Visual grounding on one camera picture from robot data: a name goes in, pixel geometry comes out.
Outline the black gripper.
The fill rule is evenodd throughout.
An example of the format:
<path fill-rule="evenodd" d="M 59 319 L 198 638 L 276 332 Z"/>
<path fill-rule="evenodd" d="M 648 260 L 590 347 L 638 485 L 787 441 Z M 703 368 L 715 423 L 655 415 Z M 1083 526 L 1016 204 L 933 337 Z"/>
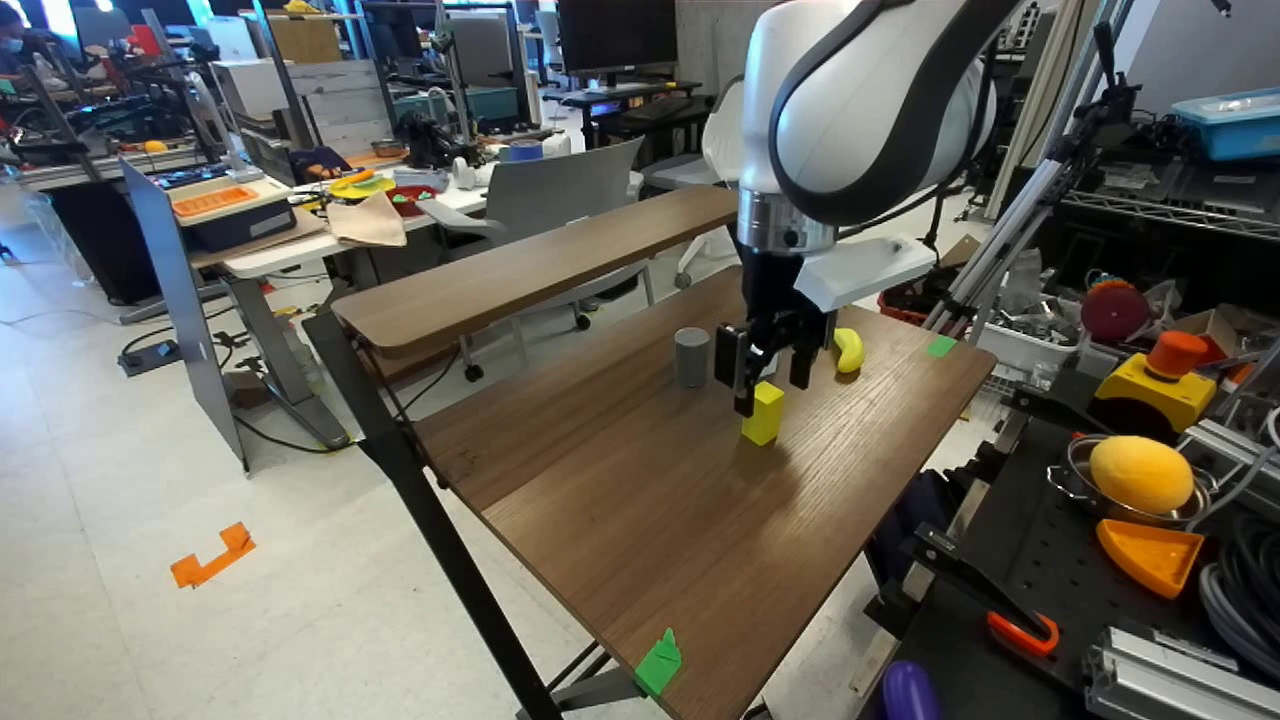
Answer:
<path fill-rule="evenodd" d="M 768 362 L 779 347 L 793 347 L 787 378 L 793 389 L 806 389 L 830 314 L 797 288 L 799 267 L 799 256 L 745 256 L 745 332 L 720 323 L 711 337 L 711 374 L 724 389 L 741 385 L 741 347 L 749 362 Z"/>

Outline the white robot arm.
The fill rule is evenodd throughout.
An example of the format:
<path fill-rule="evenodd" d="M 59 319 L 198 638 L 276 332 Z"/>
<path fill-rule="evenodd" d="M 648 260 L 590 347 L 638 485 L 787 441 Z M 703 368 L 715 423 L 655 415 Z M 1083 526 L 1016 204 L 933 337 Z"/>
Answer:
<path fill-rule="evenodd" d="M 745 319 L 715 332 L 715 374 L 749 400 L 776 350 L 806 385 L 834 307 L 797 280 L 834 230 L 873 222 L 969 162 L 991 84 L 982 51 L 1018 0 L 779 0 L 749 37 L 737 253 Z"/>

